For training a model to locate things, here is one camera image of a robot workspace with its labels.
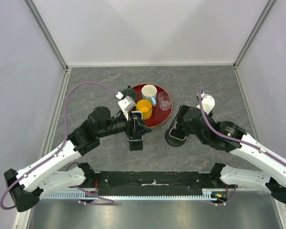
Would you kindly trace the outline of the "blue case phone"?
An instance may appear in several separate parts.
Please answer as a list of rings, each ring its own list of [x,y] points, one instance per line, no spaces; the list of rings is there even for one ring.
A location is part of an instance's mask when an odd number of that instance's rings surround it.
[[[132,114],[137,116],[138,118],[142,118],[142,112],[140,111],[132,111]],[[143,140],[143,136],[141,137],[128,137],[127,138],[128,142],[138,142],[138,141],[142,141]]]

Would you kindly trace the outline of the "beige case phone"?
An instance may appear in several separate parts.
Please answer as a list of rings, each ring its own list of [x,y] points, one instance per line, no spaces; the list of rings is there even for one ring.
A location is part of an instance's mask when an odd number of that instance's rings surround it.
[[[184,141],[187,138],[187,134],[184,131],[175,128],[170,129],[168,135],[179,141]]]

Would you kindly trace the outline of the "black round-base phone stand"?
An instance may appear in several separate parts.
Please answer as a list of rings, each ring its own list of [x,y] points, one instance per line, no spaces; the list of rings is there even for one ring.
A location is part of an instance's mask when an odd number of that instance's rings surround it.
[[[170,146],[173,146],[173,147],[180,147],[182,146],[186,140],[184,141],[179,141],[179,140],[176,140],[176,139],[173,139],[171,138],[169,135],[168,135],[168,131],[170,129],[168,129],[166,132],[165,132],[165,140],[166,142],[170,145]]]

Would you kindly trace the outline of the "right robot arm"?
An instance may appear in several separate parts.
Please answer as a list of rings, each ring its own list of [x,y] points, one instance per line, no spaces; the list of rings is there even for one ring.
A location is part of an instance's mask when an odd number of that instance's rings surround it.
[[[212,119],[213,105],[197,107],[181,105],[165,133],[166,142],[182,146],[189,135],[195,135],[202,144],[238,156],[258,171],[236,169],[216,163],[209,173],[209,183],[218,188],[223,184],[264,190],[286,204],[286,159],[255,140],[243,128],[230,121]]]

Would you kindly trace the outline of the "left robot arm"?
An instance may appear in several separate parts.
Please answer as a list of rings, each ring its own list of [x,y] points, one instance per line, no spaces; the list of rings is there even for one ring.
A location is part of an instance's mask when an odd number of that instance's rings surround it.
[[[102,137],[124,132],[130,150],[142,150],[142,144],[135,146],[134,143],[141,141],[143,135],[151,132],[151,129],[145,125],[139,112],[129,112],[128,115],[125,117],[119,111],[114,117],[109,108],[98,106],[56,149],[23,169],[7,170],[4,178],[14,208],[18,212],[24,212],[49,193],[72,186],[93,186],[95,173],[87,163],[81,163],[61,174],[56,171],[98,147]]]

